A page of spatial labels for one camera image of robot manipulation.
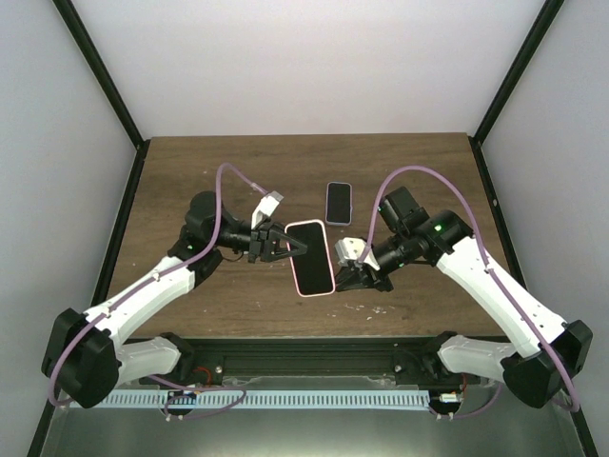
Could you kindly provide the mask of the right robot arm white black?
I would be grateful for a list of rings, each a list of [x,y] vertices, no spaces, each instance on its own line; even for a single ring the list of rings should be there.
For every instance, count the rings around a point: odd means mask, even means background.
[[[455,373],[472,374],[502,382],[524,404],[540,408],[580,373],[592,330],[581,320],[567,322],[532,296],[479,249],[473,230],[455,212],[430,216],[406,188],[386,195],[377,212],[392,235],[372,247],[363,238],[336,243],[338,291],[389,292],[392,272],[429,265],[466,291],[508,339],[502,344],[441,334],[422,360],[429,381],[442,384]]]

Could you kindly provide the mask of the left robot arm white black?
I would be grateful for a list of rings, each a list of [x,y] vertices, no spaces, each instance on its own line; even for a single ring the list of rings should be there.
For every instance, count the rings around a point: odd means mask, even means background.
[[[310,243],[288,235],[270,216],[282,197],[263,197],[254,220],[232,216],[214,191],[196,194],[177,242],[144,277],[106,302],[62,312],[52,327],[42,371],[80,407],[101,403],[116,387],[150,375],[175,385],[194,373],[192,346],[172,332],[131,343],[130,336],[157,312],[199,287],[224,257],[221,248],[249,262],[275,262],[309,252]]]

